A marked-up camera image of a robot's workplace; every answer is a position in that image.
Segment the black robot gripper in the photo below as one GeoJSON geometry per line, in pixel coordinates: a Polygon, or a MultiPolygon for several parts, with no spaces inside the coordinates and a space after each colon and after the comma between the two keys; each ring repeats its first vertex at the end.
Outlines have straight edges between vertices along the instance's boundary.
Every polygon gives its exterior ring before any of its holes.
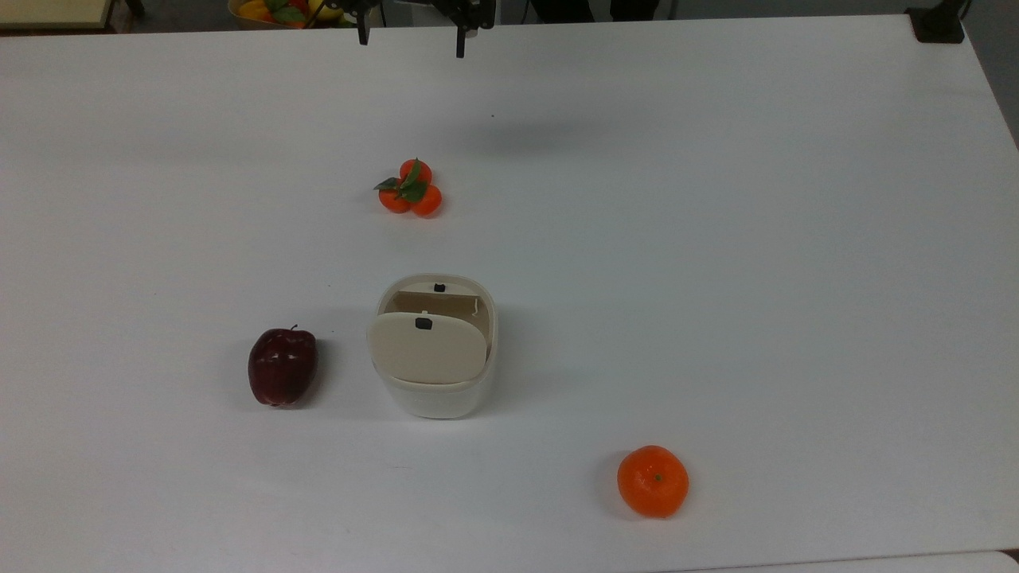
{"type": "MultiPolygon", "coordinates": [[[[385,1],[325,1],[328,10],[342,10],[357,19],[360,45],[370,40],[370,12],[385,1]]],[[[495,27],[496,1],[410,1],[434,8],[455,25],[455,58],[463,59],[468,30],[495,27]]]]}

